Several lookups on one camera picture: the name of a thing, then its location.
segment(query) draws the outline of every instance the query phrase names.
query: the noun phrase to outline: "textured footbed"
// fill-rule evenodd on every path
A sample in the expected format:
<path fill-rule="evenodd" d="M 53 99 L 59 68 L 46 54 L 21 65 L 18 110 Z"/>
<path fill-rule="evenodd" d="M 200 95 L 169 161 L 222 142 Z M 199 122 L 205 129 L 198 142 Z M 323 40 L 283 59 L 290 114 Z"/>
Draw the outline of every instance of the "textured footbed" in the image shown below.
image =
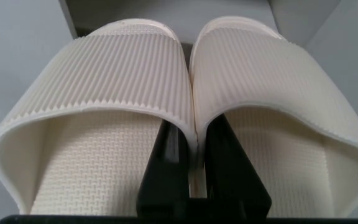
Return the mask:
<path fill-rule="evenodd" d="M 51 119 L 31 214 L 136 216 L 161 121 L 122 111 Z"/>
<path fill-rule="evenodd" d="M 282 113 L 243 108 L 225 114 L 271 198 L 271 217 L 330 217 L 324 138 Z"/>

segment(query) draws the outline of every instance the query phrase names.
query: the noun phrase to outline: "gray surface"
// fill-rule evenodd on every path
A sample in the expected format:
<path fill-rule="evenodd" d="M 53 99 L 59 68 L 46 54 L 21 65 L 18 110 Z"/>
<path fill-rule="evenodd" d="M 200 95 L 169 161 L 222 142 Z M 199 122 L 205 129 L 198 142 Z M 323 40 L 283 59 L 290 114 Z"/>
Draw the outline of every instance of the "gray surface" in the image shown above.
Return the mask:
<path fill-rule="evenodd" d="M 59 1 L 0 0 L 0 121 L 72 38 Z"/>
<path fill-rule="evenodd" d="M 278 31 L 288 41 L 304 47 L 340 0 L 271 0 Z"/>

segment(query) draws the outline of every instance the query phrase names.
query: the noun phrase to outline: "ribbed texture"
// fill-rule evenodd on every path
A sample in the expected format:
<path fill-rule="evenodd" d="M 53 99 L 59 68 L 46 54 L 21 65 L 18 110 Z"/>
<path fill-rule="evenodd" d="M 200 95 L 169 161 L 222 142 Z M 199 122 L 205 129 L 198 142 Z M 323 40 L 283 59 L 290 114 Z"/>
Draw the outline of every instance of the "ribbed texture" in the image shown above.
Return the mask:
<path fill-rule="evenodd" d="M 314 129 L 358 146 L 358 117 L 315 60 L 285 40 L 240 29 L 215 29 L 196 51 L 196 130 L 240 105 L 290 113 Z"/>
<path fill-rule="evenodd" d="M 77 39 L 47 65 L 0 128 L 54 111 L 120 108 L 161 116 L 193 148 L 193 104 L 180 44 L 165 35 L 97 35 Z"/>
<path fill-rule="evenodd" d="M 36 181 L 41 177 L 37 177 L 36 172 L 39 160 L 43 159 L 40 156 L 43 150 L 62 151 L 69 153 L 69 156 L 51 158 L 51 160 L 56 159 L 57 161 L 51 161 L 51 171 L 47 170 L 47 183 L 41 185 L 43 190 L 40 192 L 41 195 L 37 196 L 37 205 L 39 206 L 35 208 L 35 213 L 52 211 L 59 213 L 61 211 L 76 214 L 81 212 L 107 214 L 112 212 L 106 210 L 112 208 L 112 205 L 100 206 L 100 209 L 97 210 L 96 205 L 87 208 L 85 204 L 82 204 L 78 208 L 66 210 L 62 207 L 67 203 L 72 203 L 69 201 L 71 196 L 68 195 L 61 201 L 58 198 L 46 196 L 58 193 L 58 191 L 51 191 L 53 183 L 61 183 L 63 184 L 62 190 L 69 191 L 69 188 L 65 187 L 65 180 L 53 174 L 59 174 L 56 169 L 63 165 L 71 167 L 71 162 L 75 162 L 76 156 L 81 155 L 75 155 L 76 147 L 68 147 L 67 151 L 64 151 L 64 143 L 60 148 L 45 147 L 43 143 L 44 137 L 48 136 L 46 129 L 49 121 L 40 122 L 40 120 L 96 110 L 134 111 L 166 119 L 183 131 L 191 147 L 191 156 L 195 157 L 197 140 L 192 94 L 179 41 L 168 35 L 154 34 L 153 32 L 151 34 L 94 35 L 77 39 L 51 60 L 0 124 L 0 179 L 14 197 L 21 213 L 30 212 L 34 197 L 37 196 Z M 125 117 L 124 114 L 117 115 L 117 118 L 123 117 Z M 144 134 L 148 135 L 144 147 L 140 146 L 142 143 L 140 142 L 133 144 L 133 148 L 128 146 L 130 148 L 128 150 L 133 153 L 144 150 L 146 154 L 149 154 L 151 136 L 158 131 L 155 125 L 159 125 L 160 120 L 157 121 L 151 126 L 127 124 L 126 129 L 117 129 L 115 134 L 130 135 L 134 138 Z M 113 136 L 115 135 L 114 128 L 114 126 L 108 127 L 106 132 L 112 131 L 111 135 Z M 77 129 L 86 134 L 85 129 L 79 127 Z M 90 146 L 92 144 L 88 144 L 88 142 L 103 141 L 97 137 L 97 133 L 92 134 L 93 129 L 88 131 L 88 134 L 94 138 L 85 138 L 85 140 L 69 138 L 66 139 L 67 143 L 75 141 L 73 144 L 76 146 L 81 144 Z M 120 136 L 120 138 L 109 140 L 112 144 L 105 145 L 104 150 L 126 150 L 127 147 L 124 147 L 124 144 L 128 142 L 113 143 L 115 140 L 121 142 L 122 139 L 129 138 Z M 89 154 L 84 156 L 94 156 L 89 158 L 89 162 L 97 164 L 101 155 L 97 152 L 92 154 L 91 150 L 93 149 L 89 148 Z M 128 169 L 127 166 L 130 166 L 128 171 L 136 173 L 134 179 L 141 181 L 139 175 L 143 173 L 147 158 L 148 156 L 144 157 L 142 162 L 136 162 L 132 158 L 117 157 L 111 162 L 114 167 L 117 166 L 115 164 L 117 161 L 127 161 L 120 164 L 119 170 Z M 103 178 L 109 174 L 113 174 L 110 168 L 106 170 L 105 174 L 99 176 L 102 178 L 101 184 L 108 185 Z M 73 178 L 76 179 L 72 180 L 86 181 L 87 176 L 88 173 L 84 172 L 73 174 Z M 67 181 L 68 185 L 73 183 L 70 179 Z M 134 183 L 132 187 L 136 188 L 137 183 Z M 90 197 L 97 194 L 97 192 L 88 193 Z M 108 195 L 120 193 L 119 190 L 108 192 L 102 197 L 106 203 L 109 203 L 114 198 L 108 198 Z M 77 203 L 80 201 L 86 203 L 88 200 L 85 195 L 77 196 L 82 198 L 82 201 L 78 198 L 73 199 Z M 95 199 L 93 202 L 96 201 L 100 202 L 98 205 L 101 205 L 101 200 Z M 114 207 L 114 213 L 133 214 L 133 203 L 132 198 L 131 202 L 126 205 L 126 208 L 130 207 L 131 209 L 126 211 Z"/>
<path fill-rule="evenodd" d="M 110 27 L 116 26 L 113 22 L 112 24 L 107 24 L 100 27 L 99 29 L 92 32 L 90 35 L 122 35 L 122 34 L 161 34 L 167 35 L 164 30 L 159 27 L 150 26 L 148 24 L 133 24 L 120 27 L 119 29 L 114 29 Z"/>
<path fill-rule="evenodd" d="M 348 215 L 358 205 L 358 117 L 335 84 L 286 40 L 213 24 L 200 36 L 191 68 L 199 145 L 225 113 L 272 197 L 271 217 Z"/>

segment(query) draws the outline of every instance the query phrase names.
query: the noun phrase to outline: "ribbed strap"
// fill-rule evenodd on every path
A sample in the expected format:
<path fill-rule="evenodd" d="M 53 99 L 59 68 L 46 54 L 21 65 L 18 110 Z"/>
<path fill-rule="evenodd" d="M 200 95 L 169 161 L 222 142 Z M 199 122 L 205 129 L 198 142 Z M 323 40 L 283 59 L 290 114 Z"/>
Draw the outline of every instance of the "ribbed strap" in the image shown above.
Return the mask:
<path fill-rule="evenodd" d="M 109 108 L 159 116 L 196 147 L 190 82 L 180 44 L 160 34 L 98 35 L 56 55 L 0 125 Z"/>
<path fill-rule="evenodd" d="M 342 93 L 302 48 L 266 35 L 219 28 L 194 55 L 196 130 L 242 106 L 288 113 L 317 132 L 358 147 L 358 117 Z"/>
<path fill-rule="evenodd" d="M 36 190 L 45 130 L 38 121 L 96 110 L 166 119 L 183 131 L 195 156 L 191 87 L 177 40 L 161 34 L 76 39 L 52 59 L 0 124 L 0 179 L 21 212 L 30 211 Z"/>

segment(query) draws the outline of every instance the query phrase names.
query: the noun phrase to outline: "slipper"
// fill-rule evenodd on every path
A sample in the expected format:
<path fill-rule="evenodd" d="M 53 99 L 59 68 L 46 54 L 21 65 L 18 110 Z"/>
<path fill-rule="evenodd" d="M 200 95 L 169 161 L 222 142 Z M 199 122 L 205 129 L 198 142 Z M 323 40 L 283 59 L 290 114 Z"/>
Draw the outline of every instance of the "slipper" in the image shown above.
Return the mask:
<path fill-rule="evenodd" d="M 0 180 L 21 214 L 136 215 L 162 119 L 196 153 L 180 42 L 145 19 L 61 50 L 0 124 Z"/>
<path fill-rule="evenodd" d="M 272 198 L 270 217 L 358 206 L 358 117 L 306 51 L 260 22 L 222 17 L 201 31 L 190 77 L 200 149 L 224 113 Z"/>

